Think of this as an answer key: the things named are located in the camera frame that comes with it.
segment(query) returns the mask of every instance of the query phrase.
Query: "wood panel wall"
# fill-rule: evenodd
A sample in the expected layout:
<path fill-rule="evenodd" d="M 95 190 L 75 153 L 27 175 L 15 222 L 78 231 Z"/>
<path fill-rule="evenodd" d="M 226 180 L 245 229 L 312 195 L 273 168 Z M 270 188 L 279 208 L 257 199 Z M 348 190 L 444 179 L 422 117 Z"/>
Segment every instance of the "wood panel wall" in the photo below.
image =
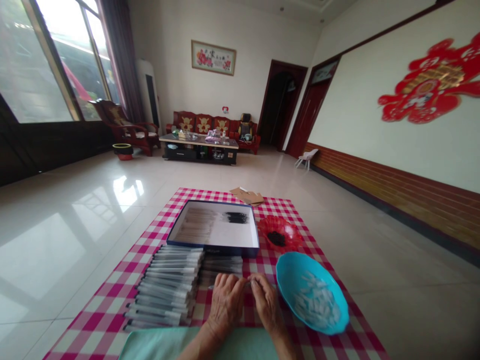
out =
<path fill-rule="evenodd" d="M 316 167 L 480 250 L 480 194 L 308 142 L 312 149 Z"/>

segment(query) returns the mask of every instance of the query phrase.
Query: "curtain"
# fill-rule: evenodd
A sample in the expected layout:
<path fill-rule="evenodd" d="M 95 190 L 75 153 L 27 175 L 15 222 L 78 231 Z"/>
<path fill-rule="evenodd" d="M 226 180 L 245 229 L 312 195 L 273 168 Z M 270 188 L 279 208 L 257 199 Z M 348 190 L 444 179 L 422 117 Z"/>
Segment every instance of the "curtain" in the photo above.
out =
<path fill-rule="evenodd" d="M 132 123 L 145 122 L 127 0 L 97 0 L 97 4 L 123 111 Z"/>

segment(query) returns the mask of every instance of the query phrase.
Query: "blue plastic bowl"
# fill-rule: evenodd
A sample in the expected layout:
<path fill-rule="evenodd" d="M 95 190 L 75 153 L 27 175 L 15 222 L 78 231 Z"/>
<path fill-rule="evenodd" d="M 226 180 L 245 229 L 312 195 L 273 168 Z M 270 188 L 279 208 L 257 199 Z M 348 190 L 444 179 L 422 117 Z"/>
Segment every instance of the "blue plastic bowl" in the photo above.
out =
<path fill-rule="evenodd" d="M 315 327 L 315 325 L 308 322 L 295 311 L 294 294 L 299 294 L 301 289 L 308 287 L 307 282 L 302 279 L 302 276 L 306 276 L 305 273 L 307 271 L 328 284 L 328 289 L 333 294 L 333 298 L 341 312 L 340 320 L 335 326 L 329 326 L 327 328 Z M 350 321 L 347 300 L 332 275 L 317 261 L 299 252 L 287 252 L 280 256 L 276 263 L 276 280 L 280 293 L 291 311 L 309 328 L 326 335 L 340 334 L 345 331 Z"/>

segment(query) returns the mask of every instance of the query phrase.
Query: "tile floor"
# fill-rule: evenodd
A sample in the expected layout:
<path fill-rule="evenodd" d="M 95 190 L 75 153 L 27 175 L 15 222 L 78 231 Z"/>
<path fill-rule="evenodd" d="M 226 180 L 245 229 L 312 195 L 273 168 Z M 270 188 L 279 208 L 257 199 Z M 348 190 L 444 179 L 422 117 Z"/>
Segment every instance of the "tile floor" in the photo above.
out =
<path fill-rule="evenodd" d="M 237 186 L 293 201 L 392 359 L 480 350 L 480 269 L 294 162 L 105 153 L 0 188 L 1 358 L 41 359 L 179 187 Z"/>

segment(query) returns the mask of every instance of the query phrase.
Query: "pink gingham cloth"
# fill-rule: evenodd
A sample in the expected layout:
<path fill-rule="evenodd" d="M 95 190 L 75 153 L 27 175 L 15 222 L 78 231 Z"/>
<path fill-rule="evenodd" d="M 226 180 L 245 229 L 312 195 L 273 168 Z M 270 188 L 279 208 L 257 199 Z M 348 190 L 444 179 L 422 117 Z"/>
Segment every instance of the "pink gingham cloth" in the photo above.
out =
<path fill-rule="evenodd" d="M 242 204 L 229 192 L 179 188 L 46 354 L 44 360 L 116 360 L 119 357 L 129 335 L 123 331 L 123 327 L 127 324 L 127 320 L 123 317 L 123 313 L 127 311 L 126 304 L 134 301 L 134 296 L 137 294 L 134 286 L 140 281 L 152 255 L 161 244 L 165 244 L 170 229 L 187 200 Z M 287 199 L 265 197 L 264 203 L 255 207 L 253 211 L 257 222 L 268 215 L 273 215 L 295 224 L 303 235 L 303 246 L 298 251 L 320 262 L 332 274 L 348 302 L 350 324 L 346 331 L 340 335 L 326 336 L 305 326 L 280 299 L 283 318 L 297 353 L 304 359 L 388 359 L 379 339 L 310 234 L 292 202 Z M 272 284 L 276 284 L 275 266 L 279 256 L 278 252 L 267 247 L 265 239 L 260 238 L 258 256 L 255 259 L 243 261 L 243 276 L 264 273 Z M 201 326 L 207 320 L 211 303 L 212 291 L 201 287 L 197 293 L 191 326 Z M 245 294 L 243 316 L 239 326 L 262 326 L 255 311 L 251 292 Z"/>

